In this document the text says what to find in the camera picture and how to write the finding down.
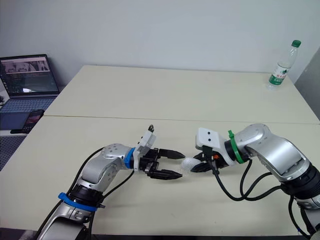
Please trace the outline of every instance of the bottle label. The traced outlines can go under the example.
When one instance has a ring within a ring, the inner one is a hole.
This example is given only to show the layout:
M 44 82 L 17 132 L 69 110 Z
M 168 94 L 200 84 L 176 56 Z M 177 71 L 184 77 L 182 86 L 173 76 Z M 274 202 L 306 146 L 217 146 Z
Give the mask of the bottle label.
M 287 76 L 288 71 L 289 68 L 277 65 L 271 77 L 269 78 L 269 83 L 273 85 L 280 85 Z

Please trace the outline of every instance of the smartphone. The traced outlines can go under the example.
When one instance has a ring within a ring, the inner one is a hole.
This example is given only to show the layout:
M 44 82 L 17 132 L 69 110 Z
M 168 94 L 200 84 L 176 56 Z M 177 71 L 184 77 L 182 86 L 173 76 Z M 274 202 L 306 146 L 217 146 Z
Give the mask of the smartphone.
M 40 118 L 44 115 L 44 110 L 34 110 L 30 112 L 29 116 L 27 117 L 24 126 L 21 130 L 23 134 L 28 134 L 32 130 L 32 128 L 36 125 L 36 123 L 40 120 Z

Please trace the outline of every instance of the robotic arm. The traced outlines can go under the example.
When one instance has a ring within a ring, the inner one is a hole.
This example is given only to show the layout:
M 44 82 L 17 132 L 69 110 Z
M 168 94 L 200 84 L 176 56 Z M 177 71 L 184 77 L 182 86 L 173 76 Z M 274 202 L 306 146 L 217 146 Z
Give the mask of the robotic arm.
M 199 128 L 195 147 L 202 153 L 195 158 L 206 162 L 191 171 L 213 168 L 219 174 L 219 168 L 258 157 L 279 180 L 283 192 L 296 200 L 308 232 L 320 234 L 320 174 L 307 157 L 289 140 L 272 134 L 264 124 L 252 124 L 237 134 L 229 131 L 229 137 L 226 140 L 218 132 Z
M 154 127 L 150 125 L 136 147 L 131 148 L 119 143 L 110 144 L 104 147 L 97 157 L 89 160 L 70 191 L 59 194 L 60 202 L 40 227 L 35 239 L 87 239 L 91 233 L 85 224 L 93 219 L 98 208 L 105 207 L 102 205 L 106 197 L 103 193 L 119 170 L 134 169 L 135 172 L 145 172 L 150 178 L 161 180 L 182 177 L 175 171 L 157 170 L 160 157 L 180 159 L 185 156 L 174 150 L 151 149 L 156 140 L 153 132 Z

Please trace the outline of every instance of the white wall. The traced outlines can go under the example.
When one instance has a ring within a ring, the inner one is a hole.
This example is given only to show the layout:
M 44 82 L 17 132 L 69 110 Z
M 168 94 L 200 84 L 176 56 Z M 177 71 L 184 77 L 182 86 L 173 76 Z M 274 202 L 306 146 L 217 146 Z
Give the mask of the white wall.
M 320 46 L 319 12 L 319 0 L 0 0 L 0 56 L 47 53 L 67 84 L 85 64 L 272 72 L 298 39 L 295 82 Z

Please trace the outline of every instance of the blue clamp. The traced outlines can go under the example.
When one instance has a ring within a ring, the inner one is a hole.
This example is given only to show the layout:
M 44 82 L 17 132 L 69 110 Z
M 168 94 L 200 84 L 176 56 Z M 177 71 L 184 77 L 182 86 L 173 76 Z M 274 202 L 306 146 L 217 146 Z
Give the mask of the blue clamp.
M 82 209 L 82 210 L 86 210 L 89 212 L 95 212 L 98 210 L 98 208 L 95 206 L 87 206 L 87 205 L 83 205 L 83 204 L 80 204 L 80 203 L 77 203 L 77 202 L 70 200 L 64 192 L 61 192 L 58 195 L 58 198 L 61 199 L 62 201 L 64 201 L 66 204 L 68 204 L 72 207 L 75 207 L 77 209 Z
M 128 169 L 131 169 L 132 167 L 130 167 L 130 160 L 131 160 L 131 156 L 132 156 L 132 153 L 134 152 L 136 148 L 133 147 L 130 149 L 130 151 L 128 152 L 128 154 L 125 156 L 124 158 L 124 165 L 128 168 Z

